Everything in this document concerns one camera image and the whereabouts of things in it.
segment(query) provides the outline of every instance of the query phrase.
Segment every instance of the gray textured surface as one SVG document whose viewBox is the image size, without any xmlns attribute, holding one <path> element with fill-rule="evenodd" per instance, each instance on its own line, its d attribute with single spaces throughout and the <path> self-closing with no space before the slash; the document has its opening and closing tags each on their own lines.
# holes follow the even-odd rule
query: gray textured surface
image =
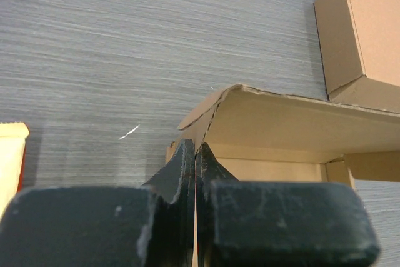
<svg viewBox="0 0 400 267">
<path fill-rule="evenodd" d="M 0 55 L 0 119 L 31 128 L 26 186 L 141 184 L 227 84 L 326 98 L 313 0 L 0 0 Z M 398 266 L 400 185 L 358 187 Z"/>
</svg>

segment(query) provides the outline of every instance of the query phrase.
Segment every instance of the brown cardboard box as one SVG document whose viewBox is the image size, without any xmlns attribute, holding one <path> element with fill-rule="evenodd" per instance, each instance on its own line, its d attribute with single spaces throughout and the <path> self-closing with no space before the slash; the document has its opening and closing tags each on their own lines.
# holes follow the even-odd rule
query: brown cardboard box
<svg viewBox="0 0 400 267">
<path fill-rule="evenodd" d="M 400 113 L 400 0 L 316 0 L 331 101 Z"/>
<path fill-rule="evenodd" d="M 179 125 L 240 180 L 400 181 L 400 114 L 242 84 L 208 96 Z"/>
</svg>

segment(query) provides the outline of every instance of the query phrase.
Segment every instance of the cardboard edge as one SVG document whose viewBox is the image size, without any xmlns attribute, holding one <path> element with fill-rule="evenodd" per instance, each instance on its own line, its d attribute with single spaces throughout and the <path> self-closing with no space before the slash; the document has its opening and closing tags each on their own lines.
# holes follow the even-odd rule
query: cardboard edge
<svg viewBox="0 0 400 267">
<path fill-rule="evenodd" d="M 366 75 L 366 68 L 365 68 L 365 63 L 364 63 L 364 56 L 363 56 L 363 50 L 361 49 L 361 43 L 360 43 L 360 39 L 358 36 L 358 29 L 357 29 L 357 22 L 355 20 L 354 17 L 354 12 L 353 12 L 353 5 L 351 4 L 351 0 L 347 0 L 347 6 L 349 8 L 349 13 L 350 13 L 350 18 L 351 18 L 351 23 L 352 23 L 352 28 L 354 31 L 354 36 L 356 37 L 356 46 L 357 46 L 357 50 L 359 53 L 359 57 L 360 57 L 360 65 L 361 65 L 361 69 L 362 69 L 362 75 Z"/>
<path fill-rule="evenodd" d="M 215 104 L 224 99 L 228 92 L 233 89 L 240 88 L 241 86 L 243 86 L 243 84 L 233 84 L 208 95 L 181 121 L 181 123 L 179 123 L 179 126 L 177 127 L 178 130 L 182 131 L 190 127 L 193 123 L 200 119 L 202 115 L 212 109 Z"/>
<path fill-rule="evenodd" d="M 380 116 L 386 116 L 386 117 L 392 117 L 396 118 L 393 120 L 393 122 L 398 122 L 398 118 L 400 118 L 400 113 L 394 113 L 394 112 L 389 112 L 385 110 L 378 110 L 378 109 L 370 109 L 370 108 L 364 108 L 360 106 L 352 106 L 349 104 L 341 104 L 341 103 L 334 103 L 334 102 L 329 102 L 329 101 L 323 101 L 319 99 L 314 99 L 314 98 L 307 98 L 303 96 L 296 96 L 296 95 L 290 95 L 290 94 L 278 94 L 278 93 L 272 93 L 268 92 L 262 89 L 258 89 L 255 87 L 247 86 L 244 84 L 235 84 L 230 86 L 227 89 L 223 89 L 221 91 L 218 91 L 216 93 L 213 93 L 213 98 L 207 98 L 203 103 L 201 103 L 199 109 L 194 109 L 187 118 L 185 118 L 184 122 L 182 122 L 182 126 L 179 127 L 181 131 L 183 131 L 182 135 L 178 137 L 177 140 L 175 140 L 175 143 L 178 143 L 181 139 L 192 139 L 195 143 L 195 148 L 196 148 L 196 153 L 198 152 L 198 149 L 202 145 L 204 139 L 207 136 L 207 133 L 209 131 L 209 128 L 211 127 L 211 124 L 213 122 L 213 119 L 215 118 L 215 115 L 218 112 L 219 105 L 226 99 L 226 97 L 229 95 L 229 93 L 233 90 L 238 90 L 240 89 L 241 91 L 245 93 L 253 93 L 255 95 L 266 95 L 274 98 L 286 98 L 286 99 L 292 99 L 295 101 L 302 101 L 306 102 L 309 104 L 322 104 L 324 106 L 330 106 L 330 107 L 335 107 L 335 108 L 341 108 L 349 111 L 357 111 L 359 113 L 374 113 L 377 117 Z M 196 123 L 197 121 L 200 122 L 200 119 L 204 118 L 202 121 L 202 129 L 196 128 Z"/>
</svg>

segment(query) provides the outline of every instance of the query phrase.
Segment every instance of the cardboard flap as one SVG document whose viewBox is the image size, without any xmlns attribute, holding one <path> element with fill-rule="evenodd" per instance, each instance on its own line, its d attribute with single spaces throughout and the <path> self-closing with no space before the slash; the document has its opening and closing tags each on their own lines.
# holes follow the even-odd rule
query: cardboard flap
<svg viewBox="0 0 400 267">
<path fill-rule="evenodd" d="M 196 122 L 204 113 L 208 112 L 213 106 L 219 102 L 224 95 L 232 89 L 240 88 L 242 84 L 234 84 L 224 89 L 220 89 L 207 96 L 201 103 L 198 104 L 179 124 L 178 130 L 184 130 Z"/>
<path fill-rule="evenodd" d="M 326 89 L 334 90 L 364 75 L 350 0 L 314 2 Z"/>
<path fill-rule="evenodd" d="M 240 181 L 321 182 L 327 180 L 325 168 L 319 164 L 220 158 L 218 161 Z"/>
<path fill-rule="evenodd" d="M 325 165 L 327 181 L 344 183 L 356 189 L 351 170 L 347 167 L 344 160 L 331 162 Z"/>
<path fill-rule="evenodd" d="M 400 86 L 400 0 L 349 0 L 349 6 L 365 74 Z"/>
<path fill-rule="evenodd" d="M 365 76 L 351 82 L 329 95 L 331 101 L 351 103 L 393 112 L 400 112 L 400 86 L 375 81 Z"/>
<path fill-rule="evenodd" d="M 400 151 L 348 154 L 344 162 L 356 179 L 400 181 Z"/>
<path fill-rule="evenodd" d="M 315 153 L 395 151 L 400 150 L 400 114 L 243 86 L 219 105 L 206 141 Z"/>
</svg>

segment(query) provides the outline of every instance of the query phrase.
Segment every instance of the folded cardboard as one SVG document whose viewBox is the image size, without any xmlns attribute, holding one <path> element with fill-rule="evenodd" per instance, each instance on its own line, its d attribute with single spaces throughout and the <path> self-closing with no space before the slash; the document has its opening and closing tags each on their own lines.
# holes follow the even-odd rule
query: folded cardboard
<svg viewBox="0 0 400 267">
<path fill-rule="evenodd" d="M 0 123 L 0 219 L 10 200 L 22 188 L 28 135 L 24 123 Z"/>
<path fill-rule="evenodd" d="M 316 0 L 329 99 L 400 113 L 400 0 Z"/>
<path fill-rule="evenodd" d="M 240 180 L 400 181 L 400 114 L 242 84 L 208 96 L 179 125 Z"/>
</svg>

